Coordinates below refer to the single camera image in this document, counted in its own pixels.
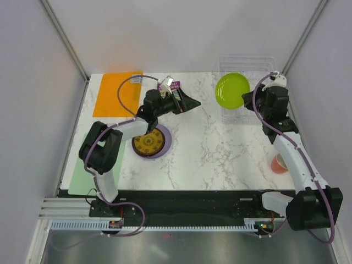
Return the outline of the lime green plate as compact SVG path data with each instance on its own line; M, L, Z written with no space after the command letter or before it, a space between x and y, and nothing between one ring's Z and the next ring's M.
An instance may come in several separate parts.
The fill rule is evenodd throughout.
M217 103L225 109L238 109L244 105L242 94L250 92L248 79L240 73L232 72L222 76L215 88Z

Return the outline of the purple plastic plate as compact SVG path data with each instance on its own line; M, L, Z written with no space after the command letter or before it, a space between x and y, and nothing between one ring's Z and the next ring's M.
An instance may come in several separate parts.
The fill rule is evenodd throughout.
M139 157L147 159L147 160L155 160L155 159L160 158L163 155L165 155L168 152L168 150L171 148L171 146L172 146L172 134L171 134L170 130L166 126L164 126L162 124L158 124L155 128L160 129L165 135L166 142L165 142L164 148L161 150L160 153L158 153L158 154L156 154L154 156L151 156L151 157L141 157L141 156L139 156Z

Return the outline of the yellow brown patterned plate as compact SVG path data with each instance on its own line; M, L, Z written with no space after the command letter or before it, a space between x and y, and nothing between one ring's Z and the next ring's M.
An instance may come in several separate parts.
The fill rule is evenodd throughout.
M166 138L164 133L155 128L149 134L132 138L132 147L135 153L141 157L151 157L161 152Z

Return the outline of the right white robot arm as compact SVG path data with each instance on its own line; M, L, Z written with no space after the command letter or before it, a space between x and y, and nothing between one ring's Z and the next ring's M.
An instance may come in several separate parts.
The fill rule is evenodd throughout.
M293 197L279 191L262 194L252 202L253 213L260 217L270 211L278 213L294 231L334 229L343 194L339 188L329 186L308 157L298 127L288 116L288 90L260 85L242 98L245 108L255 112L264 134L282 156L295 188Z

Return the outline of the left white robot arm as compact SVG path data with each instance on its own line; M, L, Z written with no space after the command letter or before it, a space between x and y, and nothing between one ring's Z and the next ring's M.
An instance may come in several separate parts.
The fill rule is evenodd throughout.
M79 150L84 169L93 176L102 211L116 216L121 204L112 169L117 161L121 143L150 133L158 124L158 117L167 114L181 114L201 105L196 99L177 89L178 96L168 93L164 97L158 90L146 92L142 106L134 118L111 125L95 121Z

